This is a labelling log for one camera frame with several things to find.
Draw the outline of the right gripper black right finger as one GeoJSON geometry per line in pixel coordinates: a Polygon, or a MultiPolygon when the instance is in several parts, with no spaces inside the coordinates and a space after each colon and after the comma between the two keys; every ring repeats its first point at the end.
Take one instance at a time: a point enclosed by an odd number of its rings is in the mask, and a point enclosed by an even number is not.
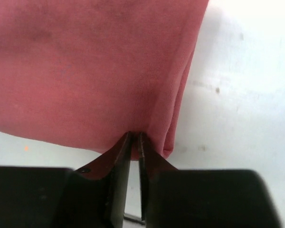
{"type": "Polygon", "coordinates": [[[148,228],[279,228],[253,170],[179,170],[144,133],[138,137],[142,220],[148,228]]]}

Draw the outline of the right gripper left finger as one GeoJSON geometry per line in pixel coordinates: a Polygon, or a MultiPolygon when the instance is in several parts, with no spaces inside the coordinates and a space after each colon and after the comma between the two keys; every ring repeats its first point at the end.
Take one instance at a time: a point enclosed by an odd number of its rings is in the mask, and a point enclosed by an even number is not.
{"type": "Polygon", "coordinates": [[[133,134],[85,166],[0,166],[0,228],[123,226],[133,134]]]}

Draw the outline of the pink t-shirt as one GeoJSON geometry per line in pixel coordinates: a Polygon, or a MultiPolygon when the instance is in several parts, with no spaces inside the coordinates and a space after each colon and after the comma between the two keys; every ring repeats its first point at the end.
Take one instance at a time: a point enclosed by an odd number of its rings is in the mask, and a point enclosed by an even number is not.
{"type": "Polygon", "coordinates": [[[174,148],[206,0],[0,0],[0,132],[103,153],[174,148]]]}

